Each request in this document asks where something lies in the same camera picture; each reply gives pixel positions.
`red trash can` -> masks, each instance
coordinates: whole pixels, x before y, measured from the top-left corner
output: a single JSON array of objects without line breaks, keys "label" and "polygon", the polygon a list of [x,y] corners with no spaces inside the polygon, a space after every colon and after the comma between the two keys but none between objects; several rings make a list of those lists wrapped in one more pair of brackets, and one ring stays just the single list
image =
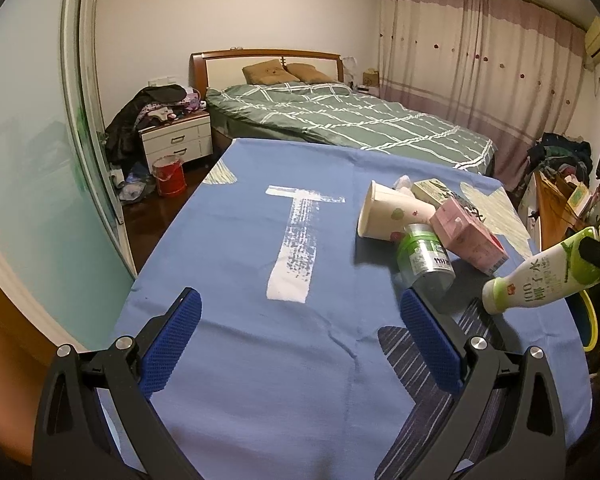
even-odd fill
[{"label": "red trash can", "polygon": [[154,162],[152,174],[158,183],[160,196],[176,196],[187,189],[182,160],[179,156],[162,156]]}]

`cushion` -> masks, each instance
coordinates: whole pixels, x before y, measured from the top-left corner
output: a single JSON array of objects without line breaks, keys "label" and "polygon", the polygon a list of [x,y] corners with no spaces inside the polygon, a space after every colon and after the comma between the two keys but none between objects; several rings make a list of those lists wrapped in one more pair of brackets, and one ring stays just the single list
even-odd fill
[{"label": "cushion", "polygon": [[318,83],[335,83],[332,77],[316,70],[315,66],[305,63],[289,63],[286,71],[296,76],[303,83],[314,85]]},{"label": "cushion", "polygon": [[242,73],[249,85],[277,85],[300,81],[287,72],[278,59],[245,66]]}]

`air conditioner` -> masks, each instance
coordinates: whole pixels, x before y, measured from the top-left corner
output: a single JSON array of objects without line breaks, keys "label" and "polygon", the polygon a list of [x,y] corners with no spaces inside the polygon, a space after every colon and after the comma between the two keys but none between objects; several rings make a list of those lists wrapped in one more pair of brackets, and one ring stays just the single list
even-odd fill
[{"label": "air conditioner", "polygon": [[593,70],[600,63],[600,17],[596,16],[584,37],[585,63],[584,66]]}]

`paper cup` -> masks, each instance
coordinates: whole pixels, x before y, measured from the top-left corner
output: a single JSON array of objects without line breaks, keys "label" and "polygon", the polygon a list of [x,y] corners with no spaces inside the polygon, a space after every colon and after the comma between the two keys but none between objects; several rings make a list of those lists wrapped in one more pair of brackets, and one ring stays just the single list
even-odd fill
[{"label": "paper cup", "polygon": [[397,241],[405,225],[428,224],[435,212],[431,204],[372,180],[358,218],[358,236]]}]

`pile of dark clothes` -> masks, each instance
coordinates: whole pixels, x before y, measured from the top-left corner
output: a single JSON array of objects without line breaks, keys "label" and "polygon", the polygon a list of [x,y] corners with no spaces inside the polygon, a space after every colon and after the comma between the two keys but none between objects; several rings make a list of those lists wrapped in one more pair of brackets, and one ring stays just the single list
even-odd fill
[{"label": "pile of dark clothes", "polygon": [[144,161],[139,130],[190,114],[200,108],[200,93],[179,85],[147,86],[139,91],[106,128],[107,158],[119,164],[125,176],[131,167]]},{"label": "pile of dark clothes", "polygon": [[593,169],[591,145],[588,142],[576,142],[557,134],[543,134],[542,139],[528,152],[529,166],[527,174],[535,170],[542,171],[554,181],[555,176],[573,175],[586,186]]}]

